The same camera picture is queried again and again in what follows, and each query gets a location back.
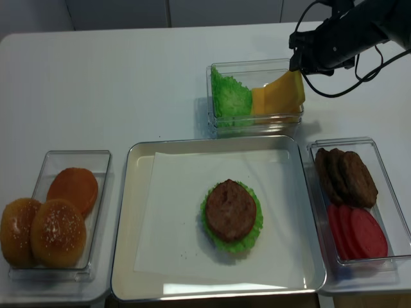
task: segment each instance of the black cable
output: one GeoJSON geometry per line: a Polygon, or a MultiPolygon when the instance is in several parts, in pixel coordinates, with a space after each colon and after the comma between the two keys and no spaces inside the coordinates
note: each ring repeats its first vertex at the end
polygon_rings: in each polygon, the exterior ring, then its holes
{"type": "Polygon", "coordinates": [[[301,72],[302,77],[304,77],[304,79],[306,80],[306,82],[308,83],[308,85],[310,86],[310,88],[317,94],[324,96],[326,98],[339,98],[340,96],[343,96],[349,92],[351,92],[352,90],[356,89],[359,85],[361,85],[364,82],[364,79],[369,78],[370,76],[372,76],[375,72],[382,70],[384,67],[386,67],[387,65],[391,64],[392,62],[402,58],[403,56],[407,55],[411,53],[411,49],[407,49],[406,51],[396,55],[395,57],[391,58],[390,60],[388,60],[387,62],[385,62],[384,64],[378,66],[377,68],[373,69],[371,72],[369,72],[368,74],[366,74],[364,76],[364,78],[362,78],[359,82],[357,82],[355,85],[353,85],[351,88],[341,92],[341,93],[337,93],[337,94],[326,94],[323,93],[319,90],[317,90],[312,84],[311,82],[308,80],[307,76],[301,72]]]}
{"type": "MultiPolygon", "coordinates": [[[[377,52],[378,52],[378,53],[380,54],[380,56],[381,56],[381,64],[380,64],[380,65],[383,65],[383,64],[384,64],[384,56],[383,56],[383,54],[381,53],[381,51],[378,49],[377,46],[375,46],[375,50],[377,50],[377,52]]],[[[360,54],[358,54],[357,60],[356,60],[356,62],[355,62],[355,76],[356,76],[357,80],[360,81],[360,80],[363,80],[364,78],[359,77],[359,75],[357,74],[358,62],[360,62],[360,54]]],[[[368,82],[368,81],[373,80],[375,77],[377,77],[377,75],[378,75],[378,73],[379,73],[380,71],[381,71],[381,69],[378,70],[378,72],[376,72],[376,73],[375,73],[374,75],[372,75],[370,78],[367,78],[366,80],[364,80],[364,82],[368,82]]]]}
{"type": "MultiPolygon", "coordinates": [[[[298,20],[297,26],[295,27],[295,30],[294,30],[294,33],[295,33],[295,34],[297,34],[298,28],[299,28],[302,20],[304,19],[304,16],[307,14],[308,10],[309,10],[312,6],[314,6],[315,4],[317,4],[317,3],[321,3],[321,1],[318,1],[318,0],[317,0],[317,1],[312,2],[309,6],[307,6],[307,8],[305,9],[305,11],[302,13],[300,19],[298,20]]],[[[381,57],[382,57],[381,51],[380,51],[377,47],[376,47],[376,49],[377,49],[377,52],[378,52],[378,53],[381,55],[381,57]]],[[[366,74],[363,78],[358,77],[358,75],[356,74],[356,77],[359,78],[359,79],[358,79],[359,81],[358,81],[356,84],[354,84],[351,88],[348,88],[347,90],[342,91],[342,92],[340,92],[340,93],[336,93],[336,94],[326,94],[326,93],[323,93],[323,92],[317,90],[317,89],[313,86],[313,84],[308,80],[307,76],[303,73],[303,71],[300,70],[300,72],[301,72],[301,74],[302,74],[302,77],[304,77],[304,79],[305,79],[305,81],[307,82],[307,84],[310,86],[310,88],[311,88],[315,93],[317,93],[318,95],[324,96],[324,97],[326,97],[326,98],[339,98],[340,96],[343,96],[343,95],[345,95],[345,94],[347,94],[347,93],[350,93],[352,90],[355,90],[355,89],[356,89],[358,86],[360,86],[363,82],[371,81],[372,79],[374,79],[374,78],[378,75],[378,73],[379,73],[384,67],[388,66],[388,65],[391,64],[392,62],[394,62],[394,61],[402,58],[403,56],[405,56],[405,55],[407,55],[407,54],[409,54],[409,53],[411,53],[411,49],[407,49],[406,51],[404,51],[404,52],[402,52],[402,53],[400,53],[400,54],[392,57],[390,60],[388,60],[388,61],[385,62],[385,63],[383,63],[383,59],[382,59],[381,65],[377,66],[377,68],[373,69],[371,72],[369,72],[368,74],[366,74]]]]}

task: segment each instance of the plastic container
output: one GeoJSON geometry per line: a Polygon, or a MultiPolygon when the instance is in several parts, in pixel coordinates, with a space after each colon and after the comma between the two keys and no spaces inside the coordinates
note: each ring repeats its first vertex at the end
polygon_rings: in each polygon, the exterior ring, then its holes
{"type": "Polygon", "coordinates": [[[370,138],[316,141],[308,144],[308,152],[312,162],[312,178],[309,179],[311,181],[311,197],[314,201],[312,204],[317,212],[317,227],[320,228],[320,233],[323,236],[325,254],[333,270],[344,274],[347,274],[346,271],[341,271],[344,268],[371,271],[392,270],[398,261],[411,259],[410,231],[375,142],[370,138]],[[363,163],[367,166],[378,189],[377,202],[369,212],[377,220],[385,234],[389,245],[388,257],[343,261],[338,255],[328,224],[327,206],[330,201],[320,186],[319,177],[314,168],[315,155],[320,148],[328,151],[333,148],[342,151],[354,151],[359,154],[363,163]]]}
{"type": "Polygon", "coordinates": [[[207,112],[210,132],[217,137],[273,134],[293,136],[304,114],[302,105],[299,112],[289,114],[216,117],[211,90],[211,67],[216,67],[223,76],[232,76],[251,90],[264,87],[277,80],[288,70],[289,66],[289,59],[278,59],[220,63],[207,67],[207,112]]]}
{"type": "Polygon", "coordinates": [[[109,151],[50,151],[44,158],[32,198],[46,201],[49,187],[57,174],[69,167],[90,170],[98,183],[98,195],[94,207],[85,219],[87,239],[82,256],[72,268],[54,269],[37,266],[29,269],[10,267],[11,279],[24,280],[74,280],[92,279],[91,264],[94,257],[94,231],[100,213],[101,199],[105,189],[111,154],[109,151]]]}

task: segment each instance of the stacked burger patty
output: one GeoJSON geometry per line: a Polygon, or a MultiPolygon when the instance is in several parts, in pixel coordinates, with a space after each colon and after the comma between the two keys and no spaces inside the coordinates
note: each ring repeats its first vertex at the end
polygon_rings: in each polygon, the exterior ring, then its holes
{"type": "Polygon", "coordinates": [[[335,205],[370,209],[376,204],[378,190],[357,153],[321,148],[315,157],[315,168],[323,189],[335,205]]]}

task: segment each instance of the green lettuce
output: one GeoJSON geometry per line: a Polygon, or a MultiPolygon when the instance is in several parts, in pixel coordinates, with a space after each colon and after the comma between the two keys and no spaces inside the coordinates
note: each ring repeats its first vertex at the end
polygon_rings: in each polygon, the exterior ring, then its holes
{"type": "MultiPolygon", "coordinates": [[[[213,66],[211,68],[211,88],[216,117],[249,116],[252,110],[251,90],[232,76],[223,77],[213,66]]],[[[250,121],[222,123],[220,126],[247,126],[250,121]]]]}
{"type": "Polygon", "coordinates": [[[207,195],[205,196],[200,206],[201,221],[202,221],[205,232],[211,238],[211,240],[214,242],[214,244],[219,250],[224,250],[226,252],[231,252],[231,253],[238,253],[238,252],[244,252],[244,251],[250,250],[255,245],[257,238],[259,236],[259,233],[261,229],[263,228],[263,211],[261,210],[261,204],[256,194],[251,188],[247,187],[242,182],[239,182],[239,181],[236,181],[236,182],[240,184],[254,199],[254,202],[256,203],[256,210],[257,210],[254,226],[252,227],[250,233],[248,233],[243,239],[240,239],[239,241],[226,243],[222,241],[220,238],[218,238],[217,235],[215,235],[213,231],[211,231],[211,229],[208,227],[207,217],[206,217],[207,198],[219,183],[217,183],[212,189],[208,191],[207,195]]]}

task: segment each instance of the white wall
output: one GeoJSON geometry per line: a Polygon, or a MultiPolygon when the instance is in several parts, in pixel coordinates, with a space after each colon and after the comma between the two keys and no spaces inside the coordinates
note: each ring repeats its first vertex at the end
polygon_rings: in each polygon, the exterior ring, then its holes
{"type": "Polygon", "coordinates": [[[0,0],[0,40],[11,33],[69,30],[65,0],[0,0]]]}

